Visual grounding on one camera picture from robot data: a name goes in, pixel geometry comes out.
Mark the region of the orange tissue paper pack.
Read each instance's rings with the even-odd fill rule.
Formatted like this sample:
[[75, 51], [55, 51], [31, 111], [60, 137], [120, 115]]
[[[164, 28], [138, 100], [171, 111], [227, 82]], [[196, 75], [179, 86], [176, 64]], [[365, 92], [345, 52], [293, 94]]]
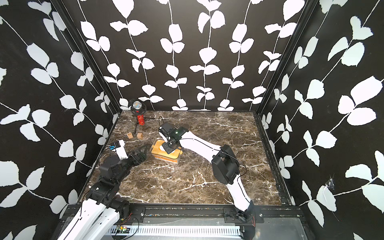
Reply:
[[175, 143], [170, 143], [170, 142], [164, 142], [162, 144], [162, 147], [167, 154], [171, 154], [173, 151], [175, 151], [178, 147], [177, 144]]

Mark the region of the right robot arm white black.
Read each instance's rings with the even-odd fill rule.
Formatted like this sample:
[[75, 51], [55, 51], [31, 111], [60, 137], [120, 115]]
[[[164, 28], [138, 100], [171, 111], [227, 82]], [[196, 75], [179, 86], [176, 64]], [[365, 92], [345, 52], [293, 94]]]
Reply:
[[197, 137], [188, 129], [176, 128], [170, 123], [160, 125], [159, 134], [165, 141], [162, 146], [168, 154], [183, 148], [193, 151], [211, 163], [215, 178], [226, 185], [233, 198], [237, 218], [243, 223], [256, 222], [254, 203], [244, 188], [240, 163], [230, 146], [214, 145]]

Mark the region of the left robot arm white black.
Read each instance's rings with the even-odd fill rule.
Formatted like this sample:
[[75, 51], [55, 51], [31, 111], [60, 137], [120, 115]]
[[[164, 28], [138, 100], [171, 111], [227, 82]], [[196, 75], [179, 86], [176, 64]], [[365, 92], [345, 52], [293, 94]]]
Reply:
[[147, 160], [150, 145], [126, 153], [123, 147], [99, 166], [99, 179], [85, 194], [80, 209], [62, 229], [59, 240], [100, 240], [116, 223], [127, 223], [135, 213], [130, 203], [117, 196], [120, 185], [132, 168]]

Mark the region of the white perforated vent strip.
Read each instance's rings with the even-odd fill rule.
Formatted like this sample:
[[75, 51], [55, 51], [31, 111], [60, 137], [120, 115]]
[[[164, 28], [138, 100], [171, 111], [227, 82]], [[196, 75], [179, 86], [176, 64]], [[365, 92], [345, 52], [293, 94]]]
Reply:
[[239, 237], [239, 226], [123, 226], [117, 231], [115, 227], [105, 236], [162, 236], [162, 237]]

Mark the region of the black front mounting rail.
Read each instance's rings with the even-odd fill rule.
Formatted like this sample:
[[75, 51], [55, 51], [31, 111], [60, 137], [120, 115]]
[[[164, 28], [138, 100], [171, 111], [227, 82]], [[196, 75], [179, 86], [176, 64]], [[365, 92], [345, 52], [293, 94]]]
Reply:
[[233, 205], [199, 205], [199, 204], [143, 204], [130, 203], [133, 216], [144, 218], [219, 218], [225, 223], [239, 225], [262, 224], [268, 219], [299, 219], [305, 222], [303, 211], [294, 206], [256, 205], [241, 213]]

